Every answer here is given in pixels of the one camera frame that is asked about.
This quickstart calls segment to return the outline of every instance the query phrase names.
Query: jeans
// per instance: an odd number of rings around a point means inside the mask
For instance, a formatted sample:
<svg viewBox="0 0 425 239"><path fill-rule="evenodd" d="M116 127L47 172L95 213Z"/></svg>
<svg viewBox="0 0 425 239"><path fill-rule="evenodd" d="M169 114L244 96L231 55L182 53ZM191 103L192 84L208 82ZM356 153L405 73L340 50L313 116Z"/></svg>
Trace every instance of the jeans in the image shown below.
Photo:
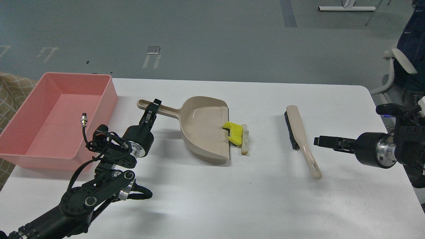
<svg viewBox="0 0 425 239"><path fill-rule="evenodd" d="M397 43L418 74L409 75L394 61L394 83L411 91L425 91L425 0L417 0L414 11Z"/></svg>
<svg viewBox="0 0 425 239"><path fill-rule="evenodd" d="M424 96L425 96L425 92L423 91L404 90L403 97L402 97L403 105L408 108L412 108L416 106L418 104L418 101L422 99L422 97Z"/></svg>

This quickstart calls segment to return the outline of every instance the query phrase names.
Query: pink plastic bin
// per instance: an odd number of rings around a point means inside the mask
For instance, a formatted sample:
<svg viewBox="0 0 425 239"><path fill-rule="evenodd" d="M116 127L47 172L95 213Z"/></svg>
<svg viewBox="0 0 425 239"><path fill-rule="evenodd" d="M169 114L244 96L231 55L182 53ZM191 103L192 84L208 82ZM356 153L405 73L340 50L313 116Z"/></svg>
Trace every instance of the pink plastic bin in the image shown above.
<svg viewBox="0 0 425 239"><path fill-rule="evenodd" d="M94 155L85 147L81 114L91 140L117 100L109 75L46 73L0 134L0 157L24 168L76 170Z"/></svg>

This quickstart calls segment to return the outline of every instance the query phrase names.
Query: dustpan handle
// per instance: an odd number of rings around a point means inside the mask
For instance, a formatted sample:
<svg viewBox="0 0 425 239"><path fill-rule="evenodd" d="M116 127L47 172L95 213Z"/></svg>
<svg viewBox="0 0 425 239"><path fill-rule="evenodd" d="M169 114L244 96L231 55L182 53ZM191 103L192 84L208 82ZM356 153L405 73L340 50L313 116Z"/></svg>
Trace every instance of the dustpan handle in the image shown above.
<svg viewBox="0 0 425 239"><path fill-rule="evenodd" d="M139 100L137 102L137 107L139 109L145 110L150 103L152 102L149 100ZM161 105L159 107L158 114L165 115L174 119L179 119L179 116L180 116L179 111L180 111L179 109L174 109L165 105Z"/></svg>

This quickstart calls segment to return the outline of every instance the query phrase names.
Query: gray floor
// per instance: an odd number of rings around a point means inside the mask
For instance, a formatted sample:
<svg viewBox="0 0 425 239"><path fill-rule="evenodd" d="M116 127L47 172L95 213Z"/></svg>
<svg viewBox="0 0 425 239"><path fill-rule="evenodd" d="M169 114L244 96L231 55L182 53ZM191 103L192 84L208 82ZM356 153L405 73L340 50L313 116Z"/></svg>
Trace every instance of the gray floor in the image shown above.
<svg viewBox="0 0 425 239"><path fill-rule="evenodd" d="M372 89L413 12L409 0L387 3L365 26L371 12L318 11L341 0L0 0L0 71ZM161 47L149 61L148 46Z"/></svg>

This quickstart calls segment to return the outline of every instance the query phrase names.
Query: black cable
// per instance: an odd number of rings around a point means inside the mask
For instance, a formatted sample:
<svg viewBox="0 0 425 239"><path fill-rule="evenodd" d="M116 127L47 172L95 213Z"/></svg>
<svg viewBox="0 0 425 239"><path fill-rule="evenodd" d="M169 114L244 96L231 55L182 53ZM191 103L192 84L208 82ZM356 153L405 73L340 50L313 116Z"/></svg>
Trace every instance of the black cable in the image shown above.
<svg viewBox="0 0 425 239"><path fill-rule="evenodd" d="M85 126L82 127L82 137L84 138L85 145L88 145L87 136L85 135Z"/></svg>
<svg viewBox="0 0 425 239"><path fill-rule="evenodd" d="M131 144L130 144L130 142L128 142L128 141L127 141L127 140L125 140L125 139L123 139L123 140L124 140L124 142L128 145L127 153L126 153L125 155L121 156L121 157L112 158L112 159L106 159L106 161L123 159L123 158L125 158L125 157L127 157L128 155L130 155L130 154L131 154L131 152L132 152L133 150L132 150L132 148L131 148Z"/></svg>
<svg viewBox="0 0 425 239"><path fill-rule="evenodd" d="M144 199L149 199L153 196L153 193L151 190L143 186L137 185L136 182L134 182L134 185L131 188L131 191L140 192L140 193L131 193L128 195L127 199L144 200Z"/></svg>
<svg viewBox="0 0 425 239"><path fill-rule="evenodd" d="M101 143L103 143L104 140L91 140L89 142L86 143L85 147L92 152L98 152L100 150L103 150L103 148L99 147L98 145L100 145Z"/></svg>
<svg viewBox="0 0 425 239"><path fill-rule="evenodd" d="M106 153L106 151L109 149L109 147L111 146L111 142L112 142L112 138L110 138L109 137L109 140L108 140L108 144L103 148L103 150L100 152L100 154L96 157L96 159L100 159L100 157L102 157L105 153Z"/></svg>
<svg viewBox="0 0 425 239"><path fill-rule="evenodd" d="M74 174L73 174L73 175L72 175L72 177L71 177L71 180L69 181L67 191L68 191L68 190L71 190L72 186L74 185L75 181L77 180L77 178L78 178L78 176L80 175L80 173L82 172L82 170L83 170L83 169L84 169L87 165L89 165L89 164L91 164L91 163L93 163L93 162L95 162L95 161L97 161L97 160L95 160L95 159L91 159L91 160L89 160L89 161L87 161L87 162L83 163L81 166L79 166L79 167L78 167L78 169L77 169L77 170L75 170Z"/></svg>

